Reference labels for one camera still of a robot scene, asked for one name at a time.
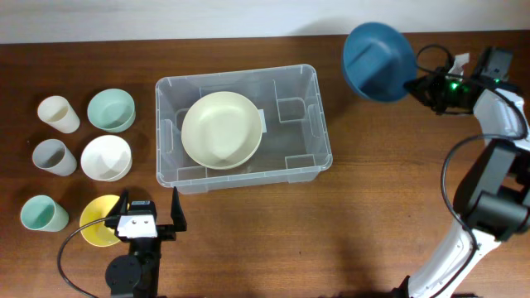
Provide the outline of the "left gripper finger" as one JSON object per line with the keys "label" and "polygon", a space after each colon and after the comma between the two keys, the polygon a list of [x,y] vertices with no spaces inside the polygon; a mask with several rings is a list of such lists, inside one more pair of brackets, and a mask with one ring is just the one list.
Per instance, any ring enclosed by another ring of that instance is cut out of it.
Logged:
{"label": "left gripper finger", "polygon": [[111,217],[120,217],[128,214],[128,190],[124,190],[118,201],[110,210]]}
{"label": "left gripper finger", "polygon": [[171,199],[171,219],[175,230],[187,230],[186,217],[183,213],[179,192],[176,187],[173,188]]}

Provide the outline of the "dark blue plate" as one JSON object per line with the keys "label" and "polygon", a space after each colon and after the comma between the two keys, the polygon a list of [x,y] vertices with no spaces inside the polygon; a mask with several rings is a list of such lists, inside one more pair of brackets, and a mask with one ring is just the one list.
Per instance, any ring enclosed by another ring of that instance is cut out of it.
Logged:
{"label": "dark blue plate", "polygon": [[407,96],[404,84],[417,76],[408,39],[380,22],[363,23],[350,32],[341,58],[343,76],[359,96],[394,103]]}

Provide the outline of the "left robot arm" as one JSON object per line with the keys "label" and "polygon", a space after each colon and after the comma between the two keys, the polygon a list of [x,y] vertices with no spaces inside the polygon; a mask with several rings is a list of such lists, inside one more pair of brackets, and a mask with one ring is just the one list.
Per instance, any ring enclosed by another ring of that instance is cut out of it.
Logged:
{"label": "left robot arm", "polygon": [[176,240],[187,230],[178,190],[171,198],[171,224],[157,223],[157,209],[151,200],[128,200],[125,190],[108,212],[104,226],[129,245],[128,253],[114,258],[105,272],[112,297],[157,297],[161,244]]}

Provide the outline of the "white bowl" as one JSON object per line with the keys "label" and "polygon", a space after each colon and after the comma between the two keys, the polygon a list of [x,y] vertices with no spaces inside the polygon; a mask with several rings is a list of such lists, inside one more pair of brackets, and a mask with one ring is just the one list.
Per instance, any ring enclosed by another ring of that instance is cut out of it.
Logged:
{"label": "white bowl", "polygon": [[80,164],[92,180],[113,182],[122,179],[133,164],[132,150],[121,137],[96,137],[83,150]]}

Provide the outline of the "clear plastic storage container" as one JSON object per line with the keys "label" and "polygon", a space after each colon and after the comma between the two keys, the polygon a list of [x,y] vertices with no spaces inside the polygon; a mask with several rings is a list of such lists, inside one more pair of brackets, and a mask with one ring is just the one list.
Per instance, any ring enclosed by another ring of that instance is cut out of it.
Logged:
{"label": "clear plastic storage container", "polygon": [[[263,109],[267,132],[244,164],[217,171],[193,161],[181,142],[191,106],[207,94],[242,94]],[[314,180],[333,161],[316,69],[308,64],[164,77],[155,85],[157,181],[183,195]]]}

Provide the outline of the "pale yellow-cream plate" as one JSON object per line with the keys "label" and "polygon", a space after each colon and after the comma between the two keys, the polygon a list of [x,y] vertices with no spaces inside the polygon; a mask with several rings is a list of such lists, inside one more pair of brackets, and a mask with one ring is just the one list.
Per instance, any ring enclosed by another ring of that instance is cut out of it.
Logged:
{"label": "pale yellow-cream plate", "polygon": [[181,142],[188,156],[214,170],[241,166],[254,155],[262,138],[258,108],[245,96],[229,91],[200,98],[181,127]]}

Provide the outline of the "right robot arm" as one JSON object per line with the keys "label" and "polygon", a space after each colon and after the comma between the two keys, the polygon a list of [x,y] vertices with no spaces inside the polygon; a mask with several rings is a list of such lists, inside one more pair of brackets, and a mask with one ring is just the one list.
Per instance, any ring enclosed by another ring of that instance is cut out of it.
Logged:
{"label": "right robot arm", "polygon": [[[438,115],[471,114],[480,135],[454,145],[441,170],[441,195],[454,220],[431,258],[392,289],[392,297],[455,297],[456,288],[489,252],[529,229],[529,125],[517,86],[508,82],[512,52],[489,46],[465,77],[452,54],[446,63],[408,80],[405,90]],[[450,198],[446,174],[466,143],[485,142]]]}

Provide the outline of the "yellow bowl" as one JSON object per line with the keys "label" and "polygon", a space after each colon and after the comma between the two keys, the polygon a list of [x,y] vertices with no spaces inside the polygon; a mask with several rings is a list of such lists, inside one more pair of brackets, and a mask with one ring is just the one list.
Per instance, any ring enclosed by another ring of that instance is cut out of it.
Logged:
{"label": "yellow bowl", "polygon": [[[92,200],[83,210],[80,219],[80,227],[97,219],[105,218],[112,207],[118,202],[117,195],[103,195]],[[81,231],[83,238],[95,247],[105,248],[119,243],[120,240],[114,235],[114,230],[107,228],[103,222],[96,223]]]}

